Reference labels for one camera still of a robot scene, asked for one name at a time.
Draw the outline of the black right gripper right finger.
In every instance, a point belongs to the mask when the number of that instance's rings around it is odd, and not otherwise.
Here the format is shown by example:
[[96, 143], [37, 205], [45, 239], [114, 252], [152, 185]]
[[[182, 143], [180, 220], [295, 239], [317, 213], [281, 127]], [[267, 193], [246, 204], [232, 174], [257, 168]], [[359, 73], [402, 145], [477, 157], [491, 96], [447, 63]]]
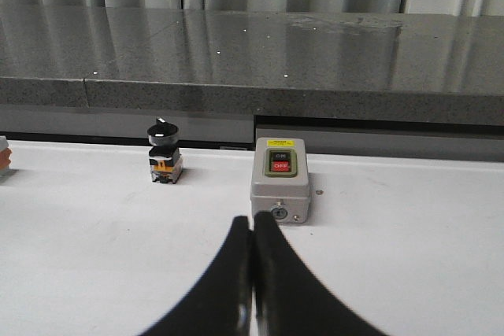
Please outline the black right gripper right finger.
[[260, 335], [382, 335], [335, 297], [291, 248], [269, 212], [254, 216]]

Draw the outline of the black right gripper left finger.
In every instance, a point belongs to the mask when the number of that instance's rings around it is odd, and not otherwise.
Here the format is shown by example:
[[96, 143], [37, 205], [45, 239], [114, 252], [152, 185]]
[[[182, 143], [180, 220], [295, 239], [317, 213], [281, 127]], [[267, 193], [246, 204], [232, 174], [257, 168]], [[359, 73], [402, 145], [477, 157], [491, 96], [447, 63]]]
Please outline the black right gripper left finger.
[[248, 335], [252, 309], [252, 233], [233, 219], [212, 263], [188, 293], [145, 335]]

